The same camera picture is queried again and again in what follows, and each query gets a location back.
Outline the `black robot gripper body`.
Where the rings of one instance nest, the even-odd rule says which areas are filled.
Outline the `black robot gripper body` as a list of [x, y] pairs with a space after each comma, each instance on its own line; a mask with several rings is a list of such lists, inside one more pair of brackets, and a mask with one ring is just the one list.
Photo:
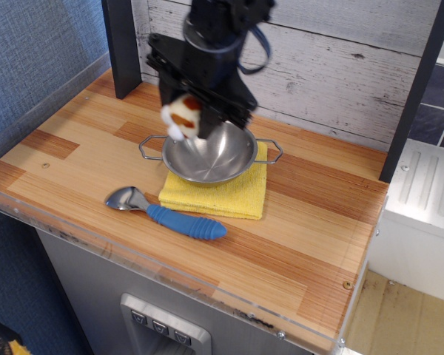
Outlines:
[[158, 77], [171, 76], [203, 106], [219, 108], [225, 121], [239, 129], [246, 127], [257, 101], [239, 74], [242, 38], [224, 48], [203, 48], [187, 39], [158, 33], [153, 33], [148, 42], [151, 53], [147, 63], [158, 72]]

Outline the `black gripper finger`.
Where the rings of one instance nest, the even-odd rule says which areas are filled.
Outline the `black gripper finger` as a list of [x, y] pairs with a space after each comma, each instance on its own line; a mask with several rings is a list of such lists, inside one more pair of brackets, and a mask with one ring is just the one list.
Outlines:
[[158, 87], [161, 97], [161, 106], [171, 104], [185, 93], [180, 82], [168, 75], [159, 76]]
[[219, 108], [204, 105], [201, 110], [198, 137], [200, 139], [207, 139], [224, 121], [225, 117]]

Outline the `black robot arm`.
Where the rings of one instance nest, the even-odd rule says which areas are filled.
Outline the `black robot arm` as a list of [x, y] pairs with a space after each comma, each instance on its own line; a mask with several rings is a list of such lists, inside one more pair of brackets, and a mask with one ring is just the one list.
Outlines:
[[147, 63], [158, 72], [161, 118], [175, 141], [206, 139], [223, 122], [244, 129], [258, 103], [242, 75], [241, 54], [248, 34], [271, 48], [258, 24], [268, 21], [274, 1], [193, 1], [183, 39], [153, 33]]

